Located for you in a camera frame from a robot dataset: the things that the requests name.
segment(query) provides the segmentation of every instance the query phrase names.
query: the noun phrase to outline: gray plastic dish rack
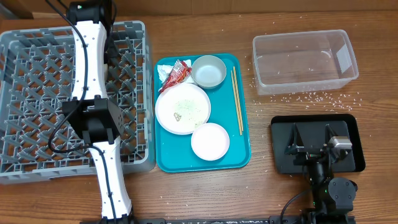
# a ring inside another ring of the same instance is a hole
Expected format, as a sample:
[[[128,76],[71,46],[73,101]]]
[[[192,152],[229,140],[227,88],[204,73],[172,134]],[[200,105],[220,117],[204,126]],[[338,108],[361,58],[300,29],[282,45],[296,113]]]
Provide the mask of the gray plastic dish rack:
[[[106,89],[123,109],[123,172],[149,171],[155,166],[155,141],[148,36],[141,21],[115,23],[112,36],[119,56],[109,63]],[[63,119],[62,102],[72,93],[73,59],[71,27],[0,35],[0,184],[96,174],[88,150],[53,153],[47,147]],[[69,124],[54,138],[56,149],[82,143]]]

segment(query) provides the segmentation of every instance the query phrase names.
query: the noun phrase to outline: small white bowl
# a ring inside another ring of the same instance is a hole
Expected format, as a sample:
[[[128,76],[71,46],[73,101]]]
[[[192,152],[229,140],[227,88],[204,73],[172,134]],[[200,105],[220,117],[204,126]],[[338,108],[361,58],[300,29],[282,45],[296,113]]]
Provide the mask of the small white bowl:
[[[205,55],[196,59],[192,65],[192,78],[202,88],[215,88],[225,77],[226,66],[218,57]]]
[[[193,152],[206,161],[222,158],[229,149],[229,136],[223,127],[206,123],[193,132],[191,137]]]

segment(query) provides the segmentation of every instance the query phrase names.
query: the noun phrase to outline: teal tray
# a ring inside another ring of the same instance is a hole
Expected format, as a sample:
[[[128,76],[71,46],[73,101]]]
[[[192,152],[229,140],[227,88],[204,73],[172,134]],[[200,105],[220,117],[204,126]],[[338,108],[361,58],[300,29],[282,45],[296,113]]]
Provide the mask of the teal tray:
[[[155,66],[154,87],[155,101],[159,96],[157,91],[162,82],[159,80],[157,65],[174,65],[179,60],[190,59],[192,63],[202,55],[168,57],[157,62]],[[217,161],[204,161],[195,155],[191,147],[191,134],[179,136],[166,131],[155,120],[155,148],[158,166],[165,172],[190,172],[216,169],[230,169],[244,167],[251,158],[250,137],[248,131],[248,118],[242,85],[239,60],[231,54],[214,54],[226,65],[227,76],[215,89],[204,90],[209,96],[211,114],[209,123],[216,123],[225,128],[229,134],[230,144],[228,152]],[[239,135],[238,117],[236,116],[234,93],[231,82],[231,71],[235,66],[238,81],[239,98],[243,119],[243,134]]]

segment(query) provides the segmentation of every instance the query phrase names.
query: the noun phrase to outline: black platform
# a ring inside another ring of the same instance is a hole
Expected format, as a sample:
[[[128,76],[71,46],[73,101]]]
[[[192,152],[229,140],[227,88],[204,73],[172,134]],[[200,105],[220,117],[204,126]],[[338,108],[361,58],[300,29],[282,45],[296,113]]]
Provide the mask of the black platform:
[[[323,146],[327,124],[337,135],[349,137],[353,144],[352,153],[343,161],[332,165],[334,172],[361,172],[365,169],[361,140],[354,116],[350,114],[276,116],[271,121],[272,148],[276,168],[281,174],[302,173],[302,166],[293,165],[295,156],[285,154],[294,123],[306,147],[321,148]]]
[[[142,219],[139,224],[280,224],[279,216],[269,218],[235,218],[235,219],[197,219],[197,220],[164,220],[162,218]],[[354,217],[348,217],[349,224],[355,224]],[[284,224],[301,224],[299,216],[284,216]]]

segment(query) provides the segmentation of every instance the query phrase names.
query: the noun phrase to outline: food wrapper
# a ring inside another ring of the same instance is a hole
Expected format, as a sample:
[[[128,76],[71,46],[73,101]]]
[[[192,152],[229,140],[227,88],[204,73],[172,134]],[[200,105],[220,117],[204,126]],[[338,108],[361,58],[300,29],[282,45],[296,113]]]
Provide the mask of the food wrapper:
[[[159,92],[163,93],[163,91],[165,91],[167,88],[183,82],[187,77],[191,75],[191,71],[192,68],[188,67],[185,62],[177,60]]]

